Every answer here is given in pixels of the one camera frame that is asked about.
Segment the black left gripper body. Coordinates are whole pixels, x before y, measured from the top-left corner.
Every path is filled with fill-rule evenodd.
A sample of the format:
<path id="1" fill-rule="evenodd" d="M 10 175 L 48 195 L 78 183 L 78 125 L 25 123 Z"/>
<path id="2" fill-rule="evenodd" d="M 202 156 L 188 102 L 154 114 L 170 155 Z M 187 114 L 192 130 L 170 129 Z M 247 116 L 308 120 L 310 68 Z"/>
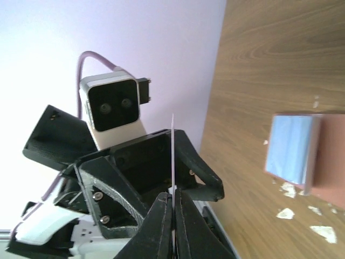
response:
<path id="1" fill-rule="evenodd" d="M 119 169 L 149 211 L 156 196 L 171 185 L 170 149 L 170 132 L 162 130 L 99 151 L 84 121 L 48 106 L 25 144 L 23 154 L 56 170 L 58 175 L 41 201 L 24 214 L 22 239 L 49 240 L 68 223 L 82 220 L 85 215 L 92 218 L 75 164 L 99 157 Z"/>

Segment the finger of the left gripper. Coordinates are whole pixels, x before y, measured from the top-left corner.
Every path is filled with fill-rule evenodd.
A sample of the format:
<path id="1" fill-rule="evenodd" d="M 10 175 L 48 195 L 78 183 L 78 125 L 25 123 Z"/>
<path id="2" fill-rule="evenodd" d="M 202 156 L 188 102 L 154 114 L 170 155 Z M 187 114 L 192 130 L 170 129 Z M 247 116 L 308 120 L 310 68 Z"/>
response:
<path id="1" fill-rule="evenodd" d="M 199 156 L 185 131 L 174 130 L 175 154 L 204 183 L 196 183 L 184 191 L 196 201 L 217 202 L 224 198 L 224 187 L 220 177 Z"/>
<path id="2" fill-rule="evenodd" d="M 86 204 L 106 239 L 132 238 L 148 212 L 139 193 L 111 162 L 99 157 L 75 164 Z"/>

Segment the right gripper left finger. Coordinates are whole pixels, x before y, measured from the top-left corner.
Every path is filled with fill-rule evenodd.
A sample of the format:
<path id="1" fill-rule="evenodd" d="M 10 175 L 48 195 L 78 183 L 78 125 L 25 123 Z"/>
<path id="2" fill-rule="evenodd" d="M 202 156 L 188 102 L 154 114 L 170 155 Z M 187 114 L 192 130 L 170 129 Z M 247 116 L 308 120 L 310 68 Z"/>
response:
<path id="1" fill-rule="evenodd" d="M 115 259 L 172 258 L 172 199 L 159 193 L 136 235 Z"/>

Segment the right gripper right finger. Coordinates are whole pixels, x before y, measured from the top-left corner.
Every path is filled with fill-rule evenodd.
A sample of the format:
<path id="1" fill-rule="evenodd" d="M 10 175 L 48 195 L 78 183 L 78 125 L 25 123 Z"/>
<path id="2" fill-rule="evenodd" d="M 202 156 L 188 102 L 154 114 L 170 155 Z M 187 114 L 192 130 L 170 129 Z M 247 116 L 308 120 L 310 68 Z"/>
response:
<path id="1" fill-rule="evenodd" d="M 179 258 L 235 258 L 211 231 L 190 196 L 175 191 L 175 228 Z"/>

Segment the white pink credit card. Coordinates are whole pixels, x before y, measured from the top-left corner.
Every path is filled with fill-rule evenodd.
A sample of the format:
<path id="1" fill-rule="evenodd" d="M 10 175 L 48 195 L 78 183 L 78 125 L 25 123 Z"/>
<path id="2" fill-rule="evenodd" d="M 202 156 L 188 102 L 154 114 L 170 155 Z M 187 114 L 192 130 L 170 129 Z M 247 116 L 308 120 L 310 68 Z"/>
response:
<path id="1" fill-rule="evenodd" d="M 174 114 L 171 117 L 171 188 L 172 197 L 175 197 L 175 126 L 174 126 Z"/>

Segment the pink card holder wallet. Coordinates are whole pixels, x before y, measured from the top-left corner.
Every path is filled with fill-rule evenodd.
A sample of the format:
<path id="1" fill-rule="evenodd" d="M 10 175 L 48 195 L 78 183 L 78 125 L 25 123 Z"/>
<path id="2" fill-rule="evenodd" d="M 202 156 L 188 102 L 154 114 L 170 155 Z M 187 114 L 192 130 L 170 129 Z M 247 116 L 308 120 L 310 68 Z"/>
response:
<path id="1" fill-rule="evenodd" d="M 275 114 L 265 172 L 344 208 L 344 114 Z"/>

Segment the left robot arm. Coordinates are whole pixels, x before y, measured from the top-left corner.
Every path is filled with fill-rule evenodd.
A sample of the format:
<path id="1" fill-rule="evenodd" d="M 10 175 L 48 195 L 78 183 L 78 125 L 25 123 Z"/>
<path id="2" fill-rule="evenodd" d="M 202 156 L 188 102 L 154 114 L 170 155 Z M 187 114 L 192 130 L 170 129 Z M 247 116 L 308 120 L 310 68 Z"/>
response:
<path id="1" fill-rule="evenodd" d="M 48 106 L 23 154 L 58 171 L 29 202 L 7 251 L 69 258 L 231 258 L 213 216 L 198 201 L 224 197 L 221 179 L 180 129 L 147 134 L 128 126 L 93 138 L 87 124 Z"/>

